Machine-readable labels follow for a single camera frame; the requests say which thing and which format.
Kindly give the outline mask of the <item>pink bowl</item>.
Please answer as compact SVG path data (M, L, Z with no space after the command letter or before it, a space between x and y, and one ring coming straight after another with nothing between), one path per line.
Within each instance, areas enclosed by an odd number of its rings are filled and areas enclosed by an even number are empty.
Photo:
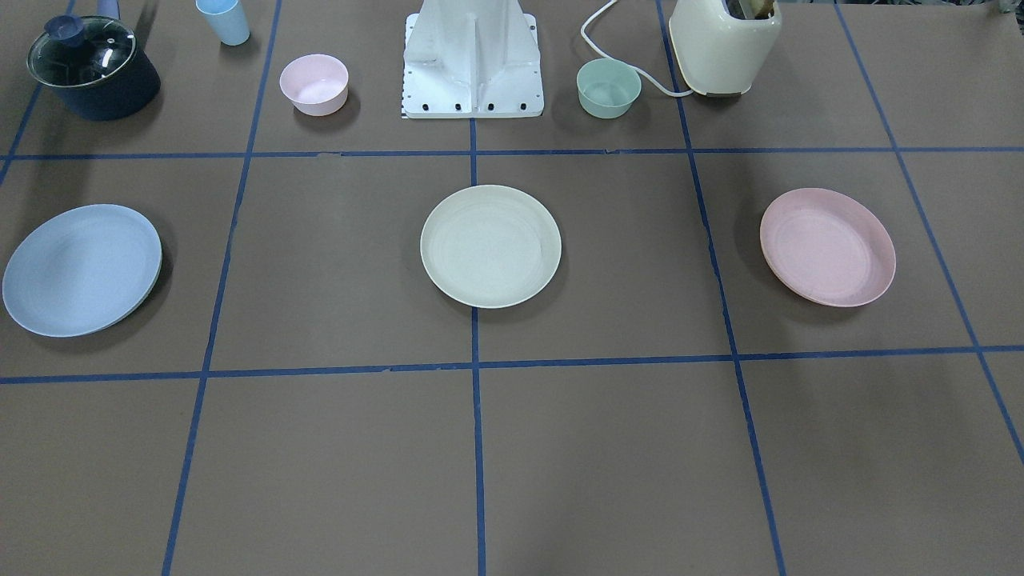
M348 101L349 71L335 56L308 54L285 66L278 84L299 112L323 117L336 113Z

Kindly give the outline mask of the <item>green bowl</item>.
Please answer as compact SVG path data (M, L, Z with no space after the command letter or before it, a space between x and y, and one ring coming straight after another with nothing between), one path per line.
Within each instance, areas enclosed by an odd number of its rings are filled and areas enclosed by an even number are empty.
M578 102L597 119L617 119L640 95L642 81L636 69L613 58L586 61L575 76Z

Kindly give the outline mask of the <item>glass pot lid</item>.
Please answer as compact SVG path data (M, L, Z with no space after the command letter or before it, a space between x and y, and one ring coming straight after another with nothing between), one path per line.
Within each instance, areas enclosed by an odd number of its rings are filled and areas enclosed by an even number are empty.
M26 56L30 75L45 86L80 88L98 84L127 66L138 38L106 15L63 14L45 22Z

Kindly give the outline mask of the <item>light blue plate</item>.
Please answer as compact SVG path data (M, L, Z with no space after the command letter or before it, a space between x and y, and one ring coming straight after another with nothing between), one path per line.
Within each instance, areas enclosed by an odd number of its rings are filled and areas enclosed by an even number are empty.
M140 307L162 266L161 238L142 213L115 204L81 206L22 241L5 268L2 300L29 332L88 335Z

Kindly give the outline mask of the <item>light blue cup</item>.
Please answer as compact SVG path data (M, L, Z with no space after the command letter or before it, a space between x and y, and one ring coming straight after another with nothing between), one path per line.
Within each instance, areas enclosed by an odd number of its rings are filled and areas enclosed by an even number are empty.
M195 1L195 8L223 45L238 46L248 41L251 36L241 1L198 0Z

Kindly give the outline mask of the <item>cream toaster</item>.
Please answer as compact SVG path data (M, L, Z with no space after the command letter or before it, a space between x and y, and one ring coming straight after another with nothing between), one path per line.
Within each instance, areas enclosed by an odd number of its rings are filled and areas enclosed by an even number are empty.
M696 94L746 94L782 32L776 1L678 1L670 43L683 80Z

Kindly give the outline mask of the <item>pink plate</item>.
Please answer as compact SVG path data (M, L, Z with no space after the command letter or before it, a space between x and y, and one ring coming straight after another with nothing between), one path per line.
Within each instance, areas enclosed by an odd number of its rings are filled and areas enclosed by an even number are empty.
M780 194L765 208L758 240L779 281L819 305L868 305L889 290L896 274L895 247L881 220L823 187Z

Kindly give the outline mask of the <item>dark blue pot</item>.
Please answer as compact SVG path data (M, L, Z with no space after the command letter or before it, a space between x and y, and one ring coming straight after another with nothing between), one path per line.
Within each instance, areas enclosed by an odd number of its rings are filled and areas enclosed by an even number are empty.
M98 1L98 11L93 15L106 15L121 20L120 4L117 1ZM139 39L138 51L132 61L98 84L57 88L45 86L37 80L36 82L58 96L67 109L91 121L112 121L135 114L156 98L161 87L160 76Z

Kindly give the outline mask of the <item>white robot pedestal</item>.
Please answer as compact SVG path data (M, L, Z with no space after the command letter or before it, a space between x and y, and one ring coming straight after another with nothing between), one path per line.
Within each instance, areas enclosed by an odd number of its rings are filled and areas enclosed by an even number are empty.
M545 109L537 19L518 1L424 1L406 16L406 119L519 119Z

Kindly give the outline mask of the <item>cream plate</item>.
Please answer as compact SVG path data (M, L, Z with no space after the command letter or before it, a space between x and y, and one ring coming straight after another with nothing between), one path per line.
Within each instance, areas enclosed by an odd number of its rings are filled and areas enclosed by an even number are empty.
M419 241L426 274L449 298L476 308L520 305L556 275L561 231L530 194L471 186L426 218Z

